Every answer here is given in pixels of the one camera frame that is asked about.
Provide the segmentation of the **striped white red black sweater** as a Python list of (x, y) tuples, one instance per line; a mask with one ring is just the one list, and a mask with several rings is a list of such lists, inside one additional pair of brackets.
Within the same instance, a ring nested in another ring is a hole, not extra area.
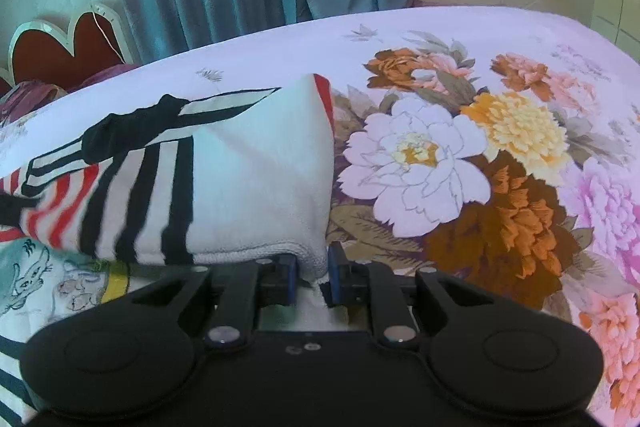
[(164, 95), (1, 181), (1, 421), (243, 419), (256, 261), (328, 269), (329, 80)]

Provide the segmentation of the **floral pink bed sheet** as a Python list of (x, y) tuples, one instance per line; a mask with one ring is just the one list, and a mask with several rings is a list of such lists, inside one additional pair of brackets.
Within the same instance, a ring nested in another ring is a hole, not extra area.
[(164, 95), (329, 80), (328, 247), (365, 306), (259, 306), (228, 426), (634, 426), (639, 67), (559, 15), (345, 15), (165, 58), (1, 131), (1, 181)]

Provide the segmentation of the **red white scalloped headboard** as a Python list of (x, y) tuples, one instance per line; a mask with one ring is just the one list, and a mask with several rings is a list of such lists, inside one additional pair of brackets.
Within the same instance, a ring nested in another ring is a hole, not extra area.
[(1, 92), (27, 80), (74, 90), (99, 72), (135, 62), (119, 15), (96, 3), (76, 12), (65, 28), (43, 18), (18, 26), (1, 63)]

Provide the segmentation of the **purple crumpled pillow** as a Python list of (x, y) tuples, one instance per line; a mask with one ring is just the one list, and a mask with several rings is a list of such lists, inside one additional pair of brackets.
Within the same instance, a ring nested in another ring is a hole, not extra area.
[(46, 83), (41, 80), (27, 80), (12, 88), (1, 98), (1, 126), (13, 124), (14, 121), (43, 108), (58, 98), (79, 91), (104, 80), (130, 72), (136, 69), (134, 64), (120, 64), (97, 72), (86, 80), (82, 80), (78, 86), (61, 88), (56, 84)]

